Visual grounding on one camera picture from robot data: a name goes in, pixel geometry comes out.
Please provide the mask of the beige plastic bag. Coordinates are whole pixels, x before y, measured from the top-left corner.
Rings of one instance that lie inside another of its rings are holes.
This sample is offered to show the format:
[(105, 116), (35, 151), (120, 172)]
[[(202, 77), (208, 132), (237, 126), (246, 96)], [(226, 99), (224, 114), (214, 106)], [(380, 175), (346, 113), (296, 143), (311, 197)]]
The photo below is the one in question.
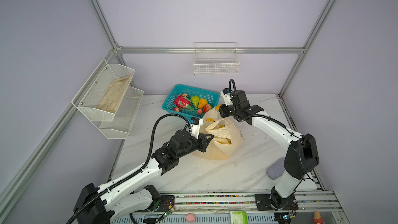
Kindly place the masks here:
[(239, 129), (231, 119), (222, 118), (220, 116), (219, 107), (220, 105), (205, 113), (200, 133), (212, 134), (214, 138), (230, 139), (232, 144), (222, 145), (212, 140), (207, 146), (206, 152), (195, 151), (192, 153), (196, 157), (207, 160), (227, 160), (231, 158), (243, 144), (243, 138)]

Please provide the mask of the yellow banana bunch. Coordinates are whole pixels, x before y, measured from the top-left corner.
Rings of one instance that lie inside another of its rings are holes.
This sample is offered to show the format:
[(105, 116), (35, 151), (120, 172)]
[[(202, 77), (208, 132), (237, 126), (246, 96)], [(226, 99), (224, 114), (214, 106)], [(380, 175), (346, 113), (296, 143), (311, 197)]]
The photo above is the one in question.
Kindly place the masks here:
[(231, 145), (232, 141), (230, 139), (226, 138), (214, 138), (214, 142), (218, 142), (219, 144), (222, 145)]

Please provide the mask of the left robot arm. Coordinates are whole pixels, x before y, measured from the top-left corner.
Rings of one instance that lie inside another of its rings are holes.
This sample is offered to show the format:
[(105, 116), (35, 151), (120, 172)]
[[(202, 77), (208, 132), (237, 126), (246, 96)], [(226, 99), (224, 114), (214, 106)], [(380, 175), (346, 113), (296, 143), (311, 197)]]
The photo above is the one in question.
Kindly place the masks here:
[(71, 224), (110, 224), (117, 217), (133, 212), (139, 206), (148, 208), (159, 199), (156, 189), (146, 187), (144, 193), (150, 197), (144, 199), (135, 190), (152, 179), (162, 176), (179, 163), (179, 159), (195, 151), (206, 152), (213, 140), (212, 134), (200, 133), (203, 121), (199, 118), (185, 119), (186, 126), (176, 131), (170, 140), (157, 150), (153, 150), (155, 131), (161, 120), (154, 124), (149, 153), (145, 162), (130, 172), (100, 186), (93, 183), (86, 185), (76, 202), (73, 215), (68, 220)]

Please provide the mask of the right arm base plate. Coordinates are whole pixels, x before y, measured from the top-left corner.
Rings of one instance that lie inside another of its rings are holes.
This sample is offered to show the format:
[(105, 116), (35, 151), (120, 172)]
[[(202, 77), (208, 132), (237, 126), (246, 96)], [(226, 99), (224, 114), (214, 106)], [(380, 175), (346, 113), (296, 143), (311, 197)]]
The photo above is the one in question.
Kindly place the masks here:
[(299, 208), (294, 195), (281, 198), (278, 194), (256, 194), (255, 202), (259, 211), (295, 211)]

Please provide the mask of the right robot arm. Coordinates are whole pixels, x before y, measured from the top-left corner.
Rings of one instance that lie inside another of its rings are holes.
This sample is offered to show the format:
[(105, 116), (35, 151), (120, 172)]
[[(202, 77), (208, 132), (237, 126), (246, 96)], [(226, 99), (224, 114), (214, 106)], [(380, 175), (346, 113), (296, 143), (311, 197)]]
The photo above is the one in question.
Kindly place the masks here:
[(258, 105), (251, 105), (242, 90), (225, 88), (220, 92), (224, 103), (219, 108), (221, 117), (233, 117), (246, 122), (274, 139), (285, 149), (284, 172), (271, 190), (271, 199), (286, 201), (304, 177), (320, 162), (317, 143), (311, 134), (300, 134), (266, 114)]

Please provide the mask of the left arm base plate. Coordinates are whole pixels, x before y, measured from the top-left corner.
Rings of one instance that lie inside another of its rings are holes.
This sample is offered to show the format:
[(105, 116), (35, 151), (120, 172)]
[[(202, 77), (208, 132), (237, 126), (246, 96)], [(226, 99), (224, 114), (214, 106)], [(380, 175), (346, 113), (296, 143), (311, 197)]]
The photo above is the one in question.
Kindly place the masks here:
[(170, 206), (175, 204), (175, 196), (174, 195), (161, 195), (160, 202), (156, 212), (163, 213), (169, 210)]

